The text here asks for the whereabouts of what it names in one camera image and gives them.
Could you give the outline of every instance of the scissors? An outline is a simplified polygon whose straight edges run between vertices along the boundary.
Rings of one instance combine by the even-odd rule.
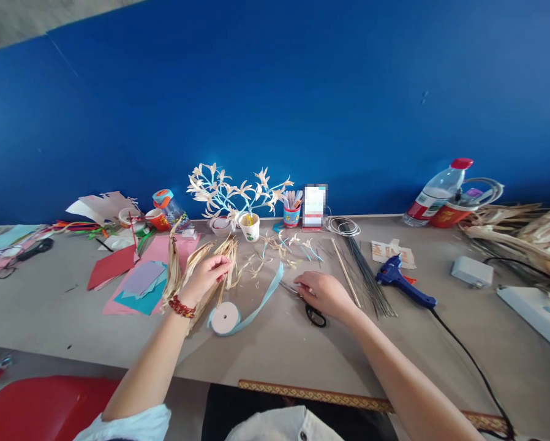
[[[295,289],[291,288],[291,286],[287,285],[285,282],[280,281],[279,285],[283,286],[283,288],[285,288],[293,296],[301,298],[301,301],[304,302],[304,304],[306,305],[306,315],[314,326],[317,326],[318,328],[326,327],[326,317],[324,317],[320,311],[308,304],[308,302],[306,302]]]

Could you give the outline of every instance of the red bottle cap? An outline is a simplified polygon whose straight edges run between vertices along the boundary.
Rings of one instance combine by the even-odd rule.
[[[473,159],[469,158],[457,158],[451,164],[451,167],[457,168],[458,170],[466,170],[473,165]]]

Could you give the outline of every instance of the red chair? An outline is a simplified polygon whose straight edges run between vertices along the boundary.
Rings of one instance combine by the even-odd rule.
[[[0,391],[0,441],[72,441],[104,411],[119,380],[45,377]]]

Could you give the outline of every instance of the hot glue gun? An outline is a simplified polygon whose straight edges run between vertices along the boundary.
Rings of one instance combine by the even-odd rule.
[[[436,299],[434,297],[428,297],[422,291],[414,288],[414,286],[412,286],[412,284],[402,275],[399,270],[400,266],[402,266],[402,260],[399,258],[399,254],[390,257],[377,273],[375,280],[382,285],[394,285],[408,294],[408,296],[420,306],[424,306],[426,309],[434,309],[438,303]]]

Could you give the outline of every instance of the hand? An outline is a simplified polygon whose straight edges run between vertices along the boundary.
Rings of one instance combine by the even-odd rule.
[[[333,317],[345,325],[359,309],[341,283],[329,274],[306,271],[293,281],[302,298],[322,314]]]
[[[226,256],[223,255],[215,255],[199,263],[181,289],[179,300],[185,306],[195,307],[214,283],[224,280],[231,266]]]

